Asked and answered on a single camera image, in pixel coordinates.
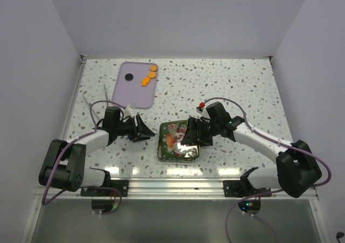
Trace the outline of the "gold tin lid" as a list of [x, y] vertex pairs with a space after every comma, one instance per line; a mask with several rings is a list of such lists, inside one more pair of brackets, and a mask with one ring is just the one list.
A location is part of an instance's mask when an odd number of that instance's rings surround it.
[[160, 162], [194, 163], [199, 157], [199, 146], [182, 144], [187, 131], [187, 120], [160, 124], [157, 158]]

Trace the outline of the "steel tongs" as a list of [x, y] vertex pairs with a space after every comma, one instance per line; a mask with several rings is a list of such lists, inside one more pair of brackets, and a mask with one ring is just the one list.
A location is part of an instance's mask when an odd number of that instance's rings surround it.
[[102, 113], [106, 109], [106, 107], [109, 106], [107, 102], [109, 100], [109, 93], [107, 90], [107, 86], [103, 84], [100, 89], [96, 90], [96, 95], [90, 96], [90, 95], [87, 95], [87, 92], [83, 92], [82, 99], [85, 105], [85, 112], [89, 111], [90, 105], [93, 102], [104, 100], [103, 103], [102, 102], [98, 103], [93, 107], [93, 111], [95, 111], [97, 114]]

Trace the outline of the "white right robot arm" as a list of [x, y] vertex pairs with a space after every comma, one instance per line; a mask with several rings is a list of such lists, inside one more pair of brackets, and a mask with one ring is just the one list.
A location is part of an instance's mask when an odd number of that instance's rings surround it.
[[182, 144], [209, 146], [215, 136], [221, 136], [250, 147], [275, 165], [269, 170], [253, 167], [239, 180], [224, 182], [226, 196], [256, 196], [270, 189], [279, 189], [298, 198], [321, 178], [321, 169], [306, 142], [293, 143], [255, 131], [243, 116], [231, 117], [220, 102], [208, 106], [201, 103], [197, 109], [201, 116], [188, 119]]

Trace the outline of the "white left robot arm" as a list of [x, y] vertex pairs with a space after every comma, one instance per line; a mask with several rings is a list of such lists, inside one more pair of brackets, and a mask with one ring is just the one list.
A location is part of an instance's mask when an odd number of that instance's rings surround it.
[[53, 140], [47, 150], [38, 181], [42, 186], [75, 192], [93, 187], [100, 196], [111, 192], [110, 173], [87, 168], [86, 156], [111, 145], [118, 137], [126, 136], [132, 142], [148, 140], [155, 134], [139, 114], [133, 115], [131, 107], [107, 107], [101, 126], [79, 138]]

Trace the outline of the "green christmas cookie tin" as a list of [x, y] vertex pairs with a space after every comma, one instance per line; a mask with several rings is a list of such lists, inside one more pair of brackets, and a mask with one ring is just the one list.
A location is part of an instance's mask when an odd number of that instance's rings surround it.
[[159, 140], [158, 142], [157, 159], [160, 162], [194, 163], [199, 155], [200, 147], [198, 145], [182, 145], [180, 140]]

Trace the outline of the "purple tray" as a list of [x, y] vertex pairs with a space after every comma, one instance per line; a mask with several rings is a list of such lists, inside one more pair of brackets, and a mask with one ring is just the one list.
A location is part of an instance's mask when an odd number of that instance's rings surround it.
[[[150, 79], [150, 83], [144, 87], [142, 80], [148, 76], [152, 65], [157, 66], [156, 78]], [[125, 75], [133, 75], [132, 81], [126, 81]], [[148, 109], [153, 105], [158, 76], [158, 65], [155, 63], [123, 62], [120, 66], [112, 101], [121, 106], [134, 103], [137, 108]]]

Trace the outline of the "orange fish cookie on tray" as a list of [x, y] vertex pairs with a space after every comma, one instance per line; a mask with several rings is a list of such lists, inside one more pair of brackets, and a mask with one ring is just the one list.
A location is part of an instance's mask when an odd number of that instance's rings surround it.
[[150, 78], [149, 78], [149, 77], [145, 77], [145, 78], [142, 80], [141, 85], [144, 86], [144, 87], [146, 87], [149, 83], [150, 83]]

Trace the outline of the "black sandwich cookie on tray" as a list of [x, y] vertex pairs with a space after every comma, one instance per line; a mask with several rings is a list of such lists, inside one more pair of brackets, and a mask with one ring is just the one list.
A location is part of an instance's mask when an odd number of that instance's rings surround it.
[[127, 73], [127, 74], [125, 75], [125, 80], [126, 80], [126, 81], [132, 81], [132, 80], [133, 80], [133, 75], [130, 74], [130, 73]]

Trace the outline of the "orange round cookie on tray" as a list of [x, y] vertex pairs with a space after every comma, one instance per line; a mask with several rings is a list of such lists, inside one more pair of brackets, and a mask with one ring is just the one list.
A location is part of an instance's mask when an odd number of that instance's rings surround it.
[[150, 71], [150, 72], [148, 73], [148, 77], [149, 77], [150, 79], [155, 79], [155, 78], [156, 78], [156, 72]]

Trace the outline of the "orange cookie at tray top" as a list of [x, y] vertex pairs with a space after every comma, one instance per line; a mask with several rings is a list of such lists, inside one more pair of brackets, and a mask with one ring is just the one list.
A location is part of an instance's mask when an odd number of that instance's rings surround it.
[[150, 67], [150, 70], [153, 71], [153, 72], [156, 72], [157, 71], [157, 66], [156, 65], [152, 65]]

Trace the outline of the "aluminium front rail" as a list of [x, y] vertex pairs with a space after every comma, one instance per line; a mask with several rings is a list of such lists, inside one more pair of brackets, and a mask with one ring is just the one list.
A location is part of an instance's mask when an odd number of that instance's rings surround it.
[[[236, 199], [225, 197], [223, 181], [239, 181], [239, 178], [132, 178], [128, 180], [127, 199]], [[57, 199], [81, 199], [81, 190], [64, 192]], [[292, 199], [285, 192], [272, 193], [264, 199]], [[299, 199], [316, 200], [316, 189], [308, 189]]]

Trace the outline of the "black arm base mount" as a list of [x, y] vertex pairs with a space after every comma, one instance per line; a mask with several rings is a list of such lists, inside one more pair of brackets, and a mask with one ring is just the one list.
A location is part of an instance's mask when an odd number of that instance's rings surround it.
[[129, 180], [112, 179], [107, 170], [90, 168], [82, 174], [80, 188], [82, 197], [126, 197]]

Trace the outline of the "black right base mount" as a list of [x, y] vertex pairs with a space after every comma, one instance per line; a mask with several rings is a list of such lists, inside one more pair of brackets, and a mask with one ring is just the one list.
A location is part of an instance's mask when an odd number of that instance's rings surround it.
[[249, 182], [249, 175], [257, 170], [258, 167], [251, 168], [247, 170], [243, 175], [240, 176], [239, 180], [224, 180], [223, 181], [223, 191], [225, 197], [236, 197], [244, 198], [260, 193], [267, 193], [265, 197], [270, 197], [272, 195], [270, 189], [260, 188], [255, 189]]

